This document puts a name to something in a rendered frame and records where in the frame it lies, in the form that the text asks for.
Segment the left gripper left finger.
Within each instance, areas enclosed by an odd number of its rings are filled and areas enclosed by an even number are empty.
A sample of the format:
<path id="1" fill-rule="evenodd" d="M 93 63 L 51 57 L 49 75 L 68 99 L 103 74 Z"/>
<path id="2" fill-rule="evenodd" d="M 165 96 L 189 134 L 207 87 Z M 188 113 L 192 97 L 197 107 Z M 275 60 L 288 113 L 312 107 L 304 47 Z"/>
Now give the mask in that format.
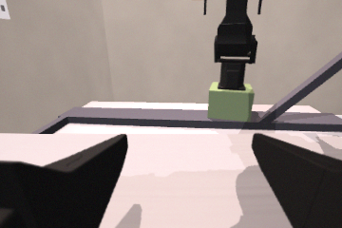
<path id="1" fill-rule="evenodd" d="M 119 134 L 43 166 L 0 161 L 0 208 L 19 212 L 27 228 L 99 228 L 127 150 Z"/>

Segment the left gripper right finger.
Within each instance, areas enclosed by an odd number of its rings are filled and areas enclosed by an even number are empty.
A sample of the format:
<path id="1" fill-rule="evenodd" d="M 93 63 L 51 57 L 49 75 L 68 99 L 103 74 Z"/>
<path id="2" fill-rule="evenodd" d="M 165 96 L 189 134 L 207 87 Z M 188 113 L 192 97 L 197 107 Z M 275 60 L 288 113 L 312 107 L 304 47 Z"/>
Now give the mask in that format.
<path id="1" fill-rule="evenodd" d="M 342 161 L 255 133 L 252 149 L 293 228 L 342 228 Z"/>

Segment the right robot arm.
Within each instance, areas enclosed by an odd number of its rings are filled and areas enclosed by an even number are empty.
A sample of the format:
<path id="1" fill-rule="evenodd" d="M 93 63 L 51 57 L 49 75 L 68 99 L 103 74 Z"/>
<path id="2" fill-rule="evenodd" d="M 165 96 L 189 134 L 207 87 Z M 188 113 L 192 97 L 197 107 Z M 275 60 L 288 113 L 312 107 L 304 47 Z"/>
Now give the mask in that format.
<path id="1" fill-rule="evenodd" d="M 256 62 L 257 40 L 252 35 L 253 25 L 247 15 L 247 3 L 248 0 L 226 0 L 226 14 L 218 26 L 214 43 L 215 63 L 221 63 L 218 89 L 245 91 L 246 64 Z M 250 57 L 251 61 L 233 61 L 250 59 L 223 59 L 220 56 Z"/>

